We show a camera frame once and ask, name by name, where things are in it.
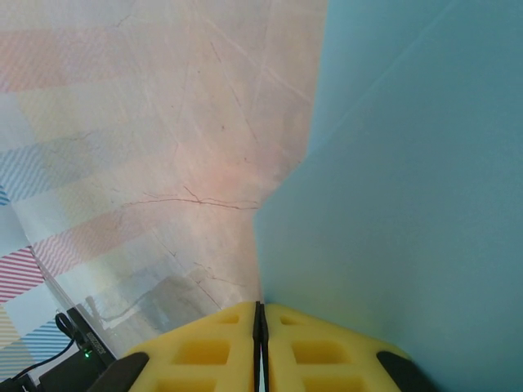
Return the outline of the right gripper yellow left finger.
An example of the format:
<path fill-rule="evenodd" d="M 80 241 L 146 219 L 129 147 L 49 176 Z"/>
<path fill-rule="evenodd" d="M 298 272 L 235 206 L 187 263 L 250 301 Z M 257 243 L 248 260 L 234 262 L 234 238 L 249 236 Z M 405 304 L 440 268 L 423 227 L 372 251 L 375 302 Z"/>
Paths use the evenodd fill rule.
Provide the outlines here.
<path fill-rule="evenodd" d="M 242 302 L 130 349 L 93 392 L 257 392 L 257 304 Z"/>

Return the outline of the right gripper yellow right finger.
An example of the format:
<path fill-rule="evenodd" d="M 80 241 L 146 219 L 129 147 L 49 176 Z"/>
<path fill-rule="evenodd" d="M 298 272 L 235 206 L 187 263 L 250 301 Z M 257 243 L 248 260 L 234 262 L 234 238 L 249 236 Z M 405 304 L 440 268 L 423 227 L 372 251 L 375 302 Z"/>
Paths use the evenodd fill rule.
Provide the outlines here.
<path fill-rule="evenodd" d="M 433 392 L 398 347 L 277 304 L 263 305 L 264 392 Z"/>

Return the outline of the light blue paper sheet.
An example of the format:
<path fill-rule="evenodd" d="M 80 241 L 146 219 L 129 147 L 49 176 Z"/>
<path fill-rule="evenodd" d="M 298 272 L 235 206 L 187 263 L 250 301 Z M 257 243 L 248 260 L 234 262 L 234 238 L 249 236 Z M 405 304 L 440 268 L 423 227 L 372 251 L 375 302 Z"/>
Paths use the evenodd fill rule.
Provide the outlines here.
<path fill-rule="evenodd" d="M 254 228 L 267 302 L 523 392 L 523 0 L 329 0 L 306 157 Z"/>

